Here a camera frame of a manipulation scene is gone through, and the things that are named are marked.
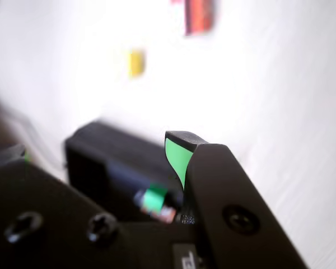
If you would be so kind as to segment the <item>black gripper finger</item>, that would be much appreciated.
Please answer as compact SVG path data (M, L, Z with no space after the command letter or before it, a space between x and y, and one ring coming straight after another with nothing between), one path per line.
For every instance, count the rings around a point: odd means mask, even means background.
M0 152L0 268L137 268L115 217L24 152Z
M209 267L306 267L227 146L167 131L165 154L203 237Z

